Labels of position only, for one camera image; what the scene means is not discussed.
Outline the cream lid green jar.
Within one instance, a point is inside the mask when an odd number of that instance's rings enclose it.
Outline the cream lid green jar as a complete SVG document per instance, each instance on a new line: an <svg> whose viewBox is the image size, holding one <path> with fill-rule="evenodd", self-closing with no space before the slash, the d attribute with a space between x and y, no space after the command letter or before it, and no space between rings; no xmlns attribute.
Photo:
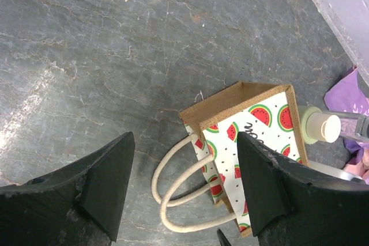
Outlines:
<svg viewBox="0 0 369 246"><path fill-rule="evenodd" d="M312 145L318 141L333 143L341 132L337 115L323 112L317 107L298 105L300 126L304 142Z"/></svg>

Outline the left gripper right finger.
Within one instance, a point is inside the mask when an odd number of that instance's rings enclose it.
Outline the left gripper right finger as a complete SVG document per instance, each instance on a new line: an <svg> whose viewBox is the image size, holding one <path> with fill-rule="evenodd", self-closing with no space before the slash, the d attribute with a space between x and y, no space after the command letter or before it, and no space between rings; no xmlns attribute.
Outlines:
<svg viewBox="0 0 369 246"><path fill-rule="evenodd" d="M368 245L368 185L313 170L245 132L237 148L260 245Z"/></svg>

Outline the brown canvas tote bag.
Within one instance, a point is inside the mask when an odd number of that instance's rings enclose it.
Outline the brown canvas tote bag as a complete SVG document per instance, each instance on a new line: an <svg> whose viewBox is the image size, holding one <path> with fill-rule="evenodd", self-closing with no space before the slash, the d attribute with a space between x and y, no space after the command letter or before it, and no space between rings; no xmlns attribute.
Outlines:
<svg viewBox="0 0 369 246"><path fill-rule="evenodd" d="M238 82L196 103L179 114L187 137L173 146L156 168L152 194L160 205L160 218L171 231L190 233L236 221L242 235L251 233L251 221L242 186L237 154L240 132L294 161L307 164L295 91L291 85ZM170 158L188 143L197 162L187 169L164 196L157 189L159 175ZM181 226L167 217L179 206L205 192L224 202L229 214L205 223Z"/></svg>

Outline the white square bottle grey cap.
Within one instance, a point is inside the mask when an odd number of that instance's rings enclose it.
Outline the white square bottle grey cap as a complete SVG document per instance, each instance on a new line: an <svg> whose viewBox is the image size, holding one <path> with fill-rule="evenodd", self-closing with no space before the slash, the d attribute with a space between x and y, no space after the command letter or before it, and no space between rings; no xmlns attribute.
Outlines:
<svg viewBox="0 0 369 246"><path fill-rule="evenodd" d="M358 175L346 172L342 169L334 168L332 166L324 165L318 162L309 161L310 168L318 172L333 176L342 180L353 181L355 183L366 184L366 182Z"/></svg>

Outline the purple pink patterned cloth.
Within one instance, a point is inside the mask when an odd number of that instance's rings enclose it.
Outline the purple pink patterned cloth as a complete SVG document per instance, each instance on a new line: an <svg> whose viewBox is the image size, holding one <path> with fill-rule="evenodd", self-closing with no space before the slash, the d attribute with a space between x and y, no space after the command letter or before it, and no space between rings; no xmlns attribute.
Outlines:
<svg viewBox="0 0 369 246"><path fill-rule="evenodd" d="M340 137L352 155L344 171L368 183L368 98L359 88L358 69L353 66L324 96L330 113L341 121Z"/></svg>

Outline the clear bottle dark cap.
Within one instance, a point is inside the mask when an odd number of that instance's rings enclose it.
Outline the clear bottle dark cap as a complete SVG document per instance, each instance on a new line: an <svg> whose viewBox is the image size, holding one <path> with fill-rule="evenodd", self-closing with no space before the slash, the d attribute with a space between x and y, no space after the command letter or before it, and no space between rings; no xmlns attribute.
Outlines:
<svg viewBox="0 0 369 246"><path fill-rule="evenodd" d="M341 121L340 137L368 143L368 116L360 113L330 111Z"/></svg>

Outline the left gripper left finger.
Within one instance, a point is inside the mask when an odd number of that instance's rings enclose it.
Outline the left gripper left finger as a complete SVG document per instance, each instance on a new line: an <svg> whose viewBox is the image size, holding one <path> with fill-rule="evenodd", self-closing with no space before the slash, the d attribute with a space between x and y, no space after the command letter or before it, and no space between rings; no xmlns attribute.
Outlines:
<svg viewBox="0 0 369 246"><path fill-rule="evenodd" d="M110 245L118 238L135 152L124 133L25 184L1 188L2 245Z"/></svg>

